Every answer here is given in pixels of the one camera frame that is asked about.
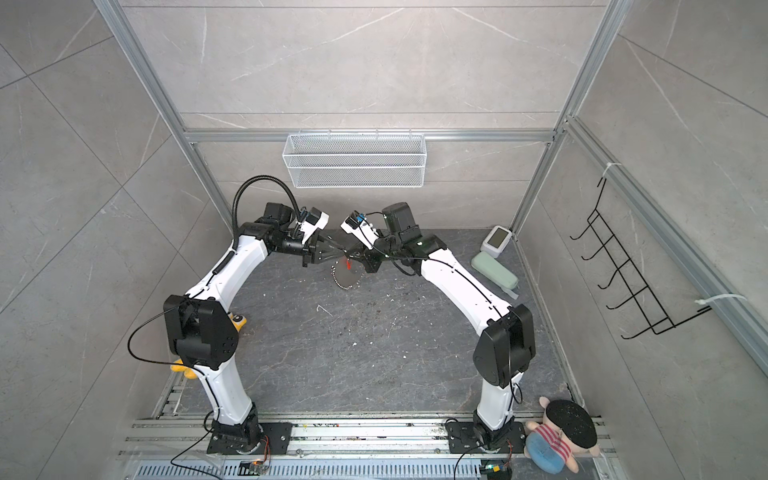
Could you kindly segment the grey key organizer red handle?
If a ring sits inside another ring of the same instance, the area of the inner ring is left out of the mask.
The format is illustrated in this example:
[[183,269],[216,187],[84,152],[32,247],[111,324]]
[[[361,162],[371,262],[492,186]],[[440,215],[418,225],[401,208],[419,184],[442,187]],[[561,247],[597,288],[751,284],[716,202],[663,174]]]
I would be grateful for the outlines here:
[[365,273],[363,266],[346,257],[336,260],[331,269],[334,283],[342,290],[351,290],[357,287]]

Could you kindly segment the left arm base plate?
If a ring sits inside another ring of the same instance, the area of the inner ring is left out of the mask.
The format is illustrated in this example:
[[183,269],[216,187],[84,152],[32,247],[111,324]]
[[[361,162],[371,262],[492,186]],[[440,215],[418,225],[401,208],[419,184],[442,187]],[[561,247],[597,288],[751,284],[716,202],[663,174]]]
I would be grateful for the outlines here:
[[263,455],[266,447],[272,455],[288,451],[293,424],[288,422],[221,425],[215,423],[207,454]]

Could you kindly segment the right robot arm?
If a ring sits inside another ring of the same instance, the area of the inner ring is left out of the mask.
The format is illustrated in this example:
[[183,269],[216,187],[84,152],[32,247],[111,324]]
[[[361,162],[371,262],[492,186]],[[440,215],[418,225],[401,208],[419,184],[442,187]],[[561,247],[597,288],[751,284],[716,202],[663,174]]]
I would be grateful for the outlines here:
[[515,420],[519,382],[536,355],[533,315],[524,305],[513,306],[477,280],[456,259],[447,244],[424,234],[409,205],[399,202],[382,210],[383,230],[352,212],[342,230],[359,244],[346,257],[375,273],[385,261],[400,263],[437,287],[467,318],[478,336],[473,363],[483,379],[480,401],[473,413],[478,446],[497,450],[522,425]]

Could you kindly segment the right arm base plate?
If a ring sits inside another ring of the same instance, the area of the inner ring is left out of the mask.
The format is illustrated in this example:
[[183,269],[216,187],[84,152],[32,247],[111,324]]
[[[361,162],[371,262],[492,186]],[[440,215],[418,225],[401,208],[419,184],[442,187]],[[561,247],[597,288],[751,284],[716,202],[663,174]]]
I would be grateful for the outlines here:
[[520,422],[510,421],[501,429],[490,431],[482,422],[462,422],[450,418],[445,422],[444,428],[449,451],[453,454],[523,453],[526,435]]

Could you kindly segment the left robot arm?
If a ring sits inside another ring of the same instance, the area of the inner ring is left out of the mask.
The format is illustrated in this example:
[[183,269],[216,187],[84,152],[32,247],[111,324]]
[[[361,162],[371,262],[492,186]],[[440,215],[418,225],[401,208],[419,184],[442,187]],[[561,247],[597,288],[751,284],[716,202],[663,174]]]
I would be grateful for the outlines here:
[[329,215],[316,209],[299,212],[279,203],[266,204],[254,222],[234,229],[234,240],[219,263],[183,295],[163,304],[167,337],[177,360],[174,372],[197,379],[212,405],[212,436],[225,450],[251,453],[266,437],[257,407],[246,393],[235,354],[246,319],[231,304],[251,273],[273,253],[296,255],[318,263],[318,241]]

